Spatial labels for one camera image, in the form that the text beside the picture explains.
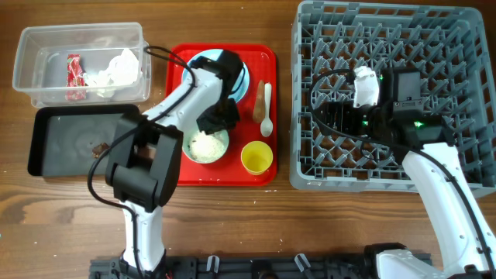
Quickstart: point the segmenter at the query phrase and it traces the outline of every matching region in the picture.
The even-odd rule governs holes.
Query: gray dish rack
[[[292,26],[290,182],[322,191],[410,191],[413,182],[388,148],[323,136],[308,112],[310,84],[322,71],[367,65],[422,72],[426,115],[453,130],[463,172],[476,197],[496,191],[496,92],[482,15],[473,8],[305,1]],[[317,84],[314,108],[353,100],[353,86],[333,75]]]

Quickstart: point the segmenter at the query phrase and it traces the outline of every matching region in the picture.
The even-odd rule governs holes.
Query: white tissue
[[[130,85],[140,76],[140,62],[136,59],[134,53],[125,48],[121,55],[110,60],[105,71],[99,71],[98,74],[83,74],[84,82],[88,86],[120,86]],[[115,93],[112,89],[98,89],[96,94],[103,98],[111,98]]]

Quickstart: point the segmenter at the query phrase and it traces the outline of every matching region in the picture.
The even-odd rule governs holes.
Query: red tray
[[[260,44],[231,43],[184,43],[172,51],[189,61],[203,50],[223,49],[239,54],[250,72],[250,86],[245,96],[238,102],[241,121],[229,131],[229,147],[226,154],[212,164],[197,164],[186,155],[181,158],[180,186],[264,186],[271,182],[277,173],[277,72],[276,56],[268,47]],[[165,95],[169,95],[181,83],[183,67],[169,63],[167,66],[167,85]],[[260,79],[272,84],[270,100],[270,120],[274,131],[265,138],[260,133],[260,124],[252,120],[253,106]],[[254,140],[267,143],[274,153],[274,162],[262,175],[253,176],[246,172],[241,163],[241,150]]]

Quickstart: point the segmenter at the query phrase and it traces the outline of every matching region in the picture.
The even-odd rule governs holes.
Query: red snack packet
[[[67,57],[67,86],[77,87],[84,86],[83,69],[80,65],[81,55],[69,54]],[[68,101],[77,101],[86,99],[86,90],[69,90],[66,91],[65,98]]]

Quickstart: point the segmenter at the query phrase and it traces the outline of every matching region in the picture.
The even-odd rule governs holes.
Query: spoon
[[[260,131],[262,136],[268,137],[272,133],[274,126],[272,121],[269,119],[269,108],[270,108],[270,97],[272,96],[272,84],[265,84],[265,119],[263,119],[260,125]]]

